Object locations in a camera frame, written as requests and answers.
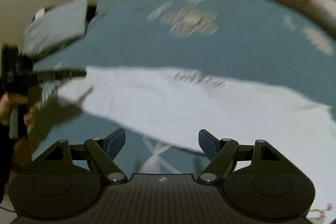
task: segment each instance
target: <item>gray cloth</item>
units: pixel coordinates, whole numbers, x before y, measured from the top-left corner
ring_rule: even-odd
[[[27,28],[23,54],[41,59],[52,51],[85,35],[87,0],[58,6]]]

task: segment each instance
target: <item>metal bolt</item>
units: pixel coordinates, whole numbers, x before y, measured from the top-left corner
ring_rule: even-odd
[[[119,173],[119,172],[114,172],[107,176],[109,180],[115,181],[115,182],[123,180],[124,177],[125,177],[124,174]]]
[[[212,173],[204,173],[200,175],[199,178],[205,182],[213,182],[214,180],[217,179],[216,175]]]

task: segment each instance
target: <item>teal bedsheet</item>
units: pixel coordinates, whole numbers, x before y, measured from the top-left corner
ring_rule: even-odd
[[[53,68],[60,62],[64,68],[174,66],[285,85],[317,102],[336,105],[336,57],[311,43],[305,30],[319,32],[330,42],[332,52],[335,41],[316,24],[271,0],[198,1],[100,0],[100,12],[90,23],[86,37],[41,60],[34,69]],[[186,5],[201,12],[215,11],[218,29],[210,36],[192,33],[184,39],[172,37],[171,26],[162,25],[160,20],[166,13]],[[105,137],[118,127],[111,121],[82,113],[60,99],[53,101],[36,120],[32,134],[39,135],[41,143],[34,157],[58,139],[78,144],[88,138]],[[155,140],[150,142],[153,149],[161,145]],[[150,150],[142,136],[126,130],[126,145],[115,162],[130,176],[152,156]],[[209,162],[204,155],[174,147],[159,156],[176,172],[195,175]],[[86,166],[84,162],[76,164]],[[162,165],[160,171],[171,173]]]

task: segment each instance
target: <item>white cloth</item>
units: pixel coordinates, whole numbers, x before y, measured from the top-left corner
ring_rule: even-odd
[[[176,147],[201,151],[203,128],[240,144],[264,139],[314,182],[316,208],[336,204],[330,106],[284,86],[177,68],[88,67],[85,79],[72,80],[58,95],[75,102],[92,87],[81,104],[85,112]],[[328,212],[326,223],[335,217]]]

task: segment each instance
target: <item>human hand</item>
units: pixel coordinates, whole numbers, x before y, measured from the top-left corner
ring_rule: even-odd
[[[28,97],[18,93],[5,93],[0,99],[0,123],[4,126],[9,125],[9,119],[11,116],[12,105],[24,105],[28,102]],[[30,125],[34,122],[34,118],[38,113],[38,108],[31,107],[29,113],[24,115],[26,125]]]

